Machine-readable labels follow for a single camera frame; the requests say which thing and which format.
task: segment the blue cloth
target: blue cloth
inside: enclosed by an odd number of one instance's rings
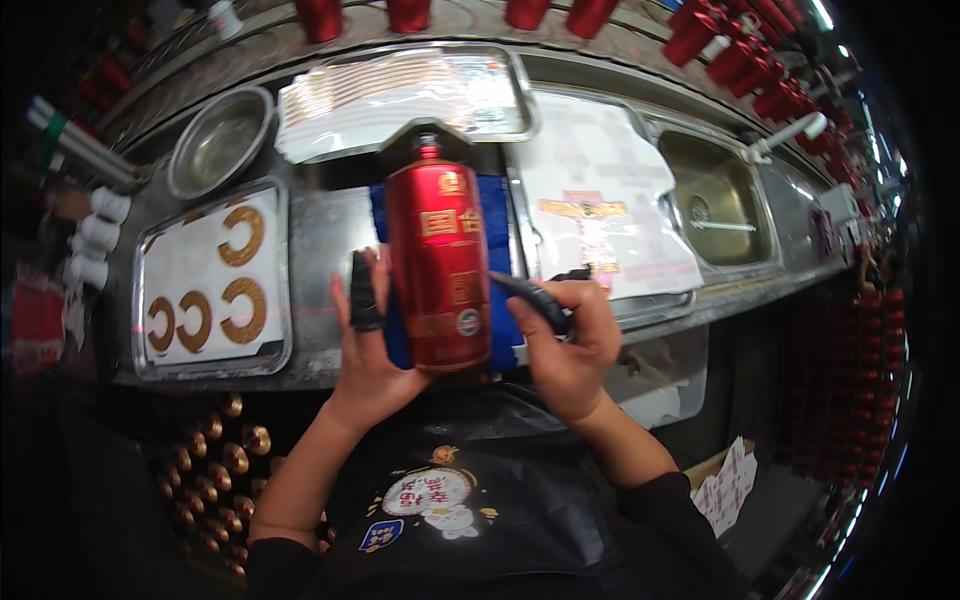
[[[507,226],[507,195],[504,191],[506,181],[496,175],[478,175],[477,187],[480,192],[480,207],[483,209],[484,230],[487,234],[487,258],[491,270],[510,273],[510,232]],[[376,237],[382,243],[388,243],[387,206],[383,183],[370,186],[373,224]],[[507,309],[507,294],[498,286],[490,286],[490,318],[492,324],[492,351],[488,366],[494,371],[506,371],[516,366],[513,346],[523,343],[523,336],[516,328],[514,316]],[[403,329],[400,305],[396,293],[390,293],[390,305],[387,308],[387,324],[384,337],[390,360],[401,369],[413,366],[407,347],[407,334]]]

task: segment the person's left hand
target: person's left hand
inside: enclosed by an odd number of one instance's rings
[[[376,307],[384,315],[390,295],[389,247],[380,246],[379,259],[370,248],[364,256],[370,267]],[[350,302],[339,273],[330,274],[330,296],[344,332],[343,358],[337,387],[324,408],[344,427],[365,433],[409,404],[430,383],[430,377],[417,369],[405,371],[390,362],[382,328],[359,333],[350,326]]]

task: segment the sink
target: sink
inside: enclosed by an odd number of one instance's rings
[[[658,147],[677,180],[674,195],[684,234],[700,258],[718,267],[767,260],[770,228],[750,168],[739,156],[677,131],[663,132]]]

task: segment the metal bowl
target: metal bowl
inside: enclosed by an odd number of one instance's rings
[[[263,146],[274,97],[259,86],[214,98],[180,134],[167,169],[167,186],[181,200],[209,194],[244,171]]]

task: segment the black sleeve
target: black sleeve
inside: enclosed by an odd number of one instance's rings
[[[666,473],[622,492],[617,498],[617,511],[637,532],[634,541],[621,549],[636,560],[661,563],[651,566],[671,580],[663,582],[666,588],[674,588],[666,597],[696,597],[700,593],[705,594],[700,597],[710,598],[743,597],[733,561],[690,499],[686,475]],[[675,586],[683,586],[685,593],[677,593]]]
[[[247,558],[247,597],[294,600],[323,576],[323,559],[302,544],[283,538],[257,540]]]

